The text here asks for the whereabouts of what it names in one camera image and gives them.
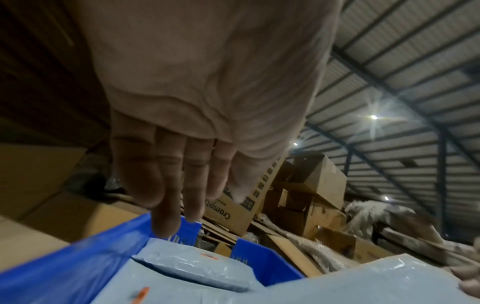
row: blue container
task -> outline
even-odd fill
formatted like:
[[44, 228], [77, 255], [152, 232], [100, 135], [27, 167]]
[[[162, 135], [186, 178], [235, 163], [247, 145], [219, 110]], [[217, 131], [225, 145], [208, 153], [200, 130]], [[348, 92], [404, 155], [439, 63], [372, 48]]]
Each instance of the blue container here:
[[[193, 245], [200, 223], [182, 218], [170, 240]], [[150, 214], [0, 273], [0, 304], [89, 304], [115, 273], [152, 237]], [[253, 268], [265, 286], [303, 276], [276, 252], [238, 239], [232, 257]]]
[[236, 241], [230, 257], [253, 268], [256, 279], [264, 286], [305, 278], [275, 251], [241, 238]]

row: ceiling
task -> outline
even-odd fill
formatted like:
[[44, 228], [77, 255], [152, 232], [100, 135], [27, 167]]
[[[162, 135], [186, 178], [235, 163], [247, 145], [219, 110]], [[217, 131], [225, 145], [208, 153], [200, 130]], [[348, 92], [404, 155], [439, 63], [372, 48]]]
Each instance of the ceiling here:
[[345, 170], [350, 151], [350, 192], [480, 235], [478, 12], [479, 0], [347, 0], [292, 153]]

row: orange sticker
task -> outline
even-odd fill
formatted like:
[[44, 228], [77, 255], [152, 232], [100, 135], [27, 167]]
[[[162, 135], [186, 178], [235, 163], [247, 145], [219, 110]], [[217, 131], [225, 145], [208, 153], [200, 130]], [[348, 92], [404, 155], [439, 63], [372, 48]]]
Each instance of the orange sticker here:
[[147, 293], [150, 291], [150, 287], [144, 287], [140, 290], [138, 295], [133, 299], [131, 304], [140, 304], [144, 298], [147, 296]]
[[218, 257], [212, 256], [212, 255], [209, 255], [209, 254], [206, 254], [206, 253], [201, 253], [201, 255], [212, 258], [212, 259], [216, 259], [216, 260], [219, 259]]

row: metal roof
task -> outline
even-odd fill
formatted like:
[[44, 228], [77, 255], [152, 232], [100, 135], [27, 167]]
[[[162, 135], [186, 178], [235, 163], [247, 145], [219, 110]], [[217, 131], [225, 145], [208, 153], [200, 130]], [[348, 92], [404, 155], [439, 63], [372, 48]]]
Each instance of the metal roof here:
[[349, 191], [432, 214], [446, 236], [480, 235], [478, 12], [480, 0], [346, 1], [293, 153], [325, 154], [348, 167]]

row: blue plastic bin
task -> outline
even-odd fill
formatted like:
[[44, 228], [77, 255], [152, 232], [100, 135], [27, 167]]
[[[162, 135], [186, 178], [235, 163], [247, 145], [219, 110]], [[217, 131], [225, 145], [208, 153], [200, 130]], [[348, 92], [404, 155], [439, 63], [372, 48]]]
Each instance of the blue plastic bin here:
[[[170, 240], [193, 245], [200, 223], [182, 218]], [[89, 304], [113, 275], [152, 237], [150, 214], [0, 273], [0, 304]], [[253, 268], [264, 285], [302, 278], [276, 252], [238, 239], [232, 257]]]

